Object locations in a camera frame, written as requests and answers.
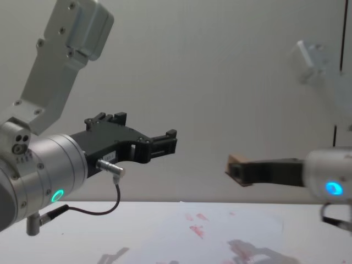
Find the blue led light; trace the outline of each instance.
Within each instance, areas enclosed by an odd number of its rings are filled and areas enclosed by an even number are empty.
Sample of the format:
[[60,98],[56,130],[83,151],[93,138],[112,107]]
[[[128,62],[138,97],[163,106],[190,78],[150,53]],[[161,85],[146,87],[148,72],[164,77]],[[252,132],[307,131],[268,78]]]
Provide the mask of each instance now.
[[51,202],[57,202],[64,195],[64,190],[58,190],[54,193],[53,197],[51,197]]
[[326,183],[325,188],[327,192],[331,195],[343,195],[343,188],[341,184],[334,181],[329,181]]

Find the gray wall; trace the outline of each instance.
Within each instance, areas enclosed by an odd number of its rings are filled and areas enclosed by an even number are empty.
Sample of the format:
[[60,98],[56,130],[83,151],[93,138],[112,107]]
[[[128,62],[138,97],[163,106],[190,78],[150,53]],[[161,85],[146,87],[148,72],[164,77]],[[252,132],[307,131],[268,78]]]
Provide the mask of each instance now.
[[[305,39],[339,52],[344,1],[104,0],[115,25],[102,57],[81,71],[45,134],[84,130],[99,112],[128,113],[149,136],[178,130],[177,153],[121,163],[124,200],[311,202],[304,189],[241,188],[223,171],[229,153],[298,157],[330,146],[333,125],[286,55]],[[21,93],[54,0],[0,3],[0,111]],[[108,174],[69,198],[113,200]]]

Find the white label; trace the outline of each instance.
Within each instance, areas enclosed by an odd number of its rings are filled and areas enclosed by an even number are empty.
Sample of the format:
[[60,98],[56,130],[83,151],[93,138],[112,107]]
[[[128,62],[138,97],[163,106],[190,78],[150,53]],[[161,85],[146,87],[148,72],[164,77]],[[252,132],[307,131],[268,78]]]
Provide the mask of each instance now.
[[106,154],[104,157],[103,157],[103,160],[107,161],[107,162],[110,162],[112,160],[114,160],[116,158],[116,151],[113,151],[109,154]]

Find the green led light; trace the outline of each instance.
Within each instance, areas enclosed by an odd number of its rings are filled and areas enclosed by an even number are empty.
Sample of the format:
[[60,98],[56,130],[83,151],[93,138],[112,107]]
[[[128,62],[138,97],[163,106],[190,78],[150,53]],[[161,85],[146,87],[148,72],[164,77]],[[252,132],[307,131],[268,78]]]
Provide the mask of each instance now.
[[65,192],[63,189],[56,191],[53,197],[51,198],[51,202],[57,202],[58,200],[60,200],[64,193]]

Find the table surface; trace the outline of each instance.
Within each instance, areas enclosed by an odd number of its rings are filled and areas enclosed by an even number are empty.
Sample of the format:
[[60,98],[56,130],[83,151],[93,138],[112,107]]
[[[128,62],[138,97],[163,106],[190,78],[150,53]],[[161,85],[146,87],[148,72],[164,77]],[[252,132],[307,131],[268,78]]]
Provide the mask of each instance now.
[[[58,202],[45,211],[64,203]],[[104,211],[113,202],[69,202],[90,211]],[[222,204],[260,210],[283,220],[284,264],[352,264],[352,237],[320,221],[319,205]],[[120,263],[124,253],[143,244],[158,226],[179,208],[176,202],[122,202],[107,216],[88,216],[69,211],[29,237],[25,221],[0,234],[0,263]],[[331,206],[328,215],[348,219],[347,206]]]

